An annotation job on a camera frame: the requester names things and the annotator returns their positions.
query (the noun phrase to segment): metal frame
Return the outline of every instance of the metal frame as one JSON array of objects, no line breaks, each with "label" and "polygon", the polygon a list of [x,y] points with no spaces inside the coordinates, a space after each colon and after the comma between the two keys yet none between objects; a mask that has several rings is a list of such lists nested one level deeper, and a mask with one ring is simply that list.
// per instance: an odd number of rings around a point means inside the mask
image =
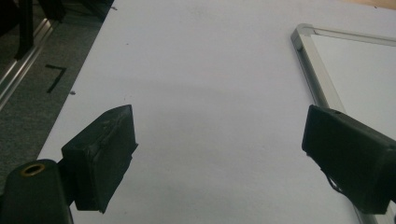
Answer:
[{"label": "metal frame", "polygon": [[44,47],[48,37],[59,24],[57,21],[44,19],[34,33],[33,46],[23,55],[20,60],[12,62],[0,79],[0,111],[7,103],[9,97],[17,89],[29,68],[35,62],[38,54]]},{"label": "metal frame", "polygon": [[[315,47],[311,35],[324,35],[328,37],[343,38],[348,40],[386,45],[396,47],[396,38],[378,35],[352,33],[336,29],[314,27],[311,24],[299,24],[291,35],[291,42],[297,52],[298,59],[303,68],[306,81],[311,90],[316,105],[329,107],[346,113],[338,93],[332,84],[323,61]],[[394,224],[395,214],[388,208],[384,216],[366,215],[355,208],[360,223],[363,224]]]}]

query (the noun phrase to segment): brass screw hole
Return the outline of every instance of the brass screw hole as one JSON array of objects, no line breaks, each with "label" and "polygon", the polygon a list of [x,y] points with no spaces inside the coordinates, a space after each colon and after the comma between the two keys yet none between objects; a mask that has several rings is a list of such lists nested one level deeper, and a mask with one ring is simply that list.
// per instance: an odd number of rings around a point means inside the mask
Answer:
[{"label": "brass screw hole", "polygon": [[46,168],[46,166],[41,163],[32,164],[32,165],[24,168],[21,171],[21,175],[26,176],[26,177],[37,175],[38,173],[41,173],[45,168]]}]

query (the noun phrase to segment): floor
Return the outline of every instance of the floor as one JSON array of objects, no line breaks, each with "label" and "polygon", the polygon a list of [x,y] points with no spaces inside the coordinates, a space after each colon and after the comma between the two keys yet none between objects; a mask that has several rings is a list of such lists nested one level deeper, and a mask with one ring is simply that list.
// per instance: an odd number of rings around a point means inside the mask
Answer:
[{"label": "floor", "polygon": [[[97,4],[105,10],[110,7],[108,2]],[[36,159],[102,25],[77,1],[64,1],[64,6],[64,21],[0,111],[0,194],[9,172]],[[34,2],[35,27],[44,18],[40,5]],[[0,37],[0,76],[13,61],[18,44],[18,27]],[[65,72],[54,85],[62,71],[58,68]]]}]

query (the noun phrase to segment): black object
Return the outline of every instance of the black object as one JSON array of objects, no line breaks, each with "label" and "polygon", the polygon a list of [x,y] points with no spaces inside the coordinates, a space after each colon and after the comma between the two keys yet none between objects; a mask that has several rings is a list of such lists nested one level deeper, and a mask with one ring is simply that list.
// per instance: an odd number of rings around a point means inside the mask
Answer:
[{"label": "black object", "polygon": [[385,214],[396,199],[396,142],[329,108],[311,105],[303,150],[363,213]]},{"label": "black object", "polygon": [[0,224],[71,224],[73,201],[104,213],[136,148],[131,106],[108,110],[62,148],[59,163],[32,161],[8,175]]},{"label": "black object", "polygon": [[0,1],[0,36],[14,28],[20,19],[20,12],[13,0]]},{"label": "black object", "polygon": [[105,21],[106,13],[92,0],[79,0],[79,2],[91,13],[93,13],[93,15],[95,15],[99,19],[99,21]]}]

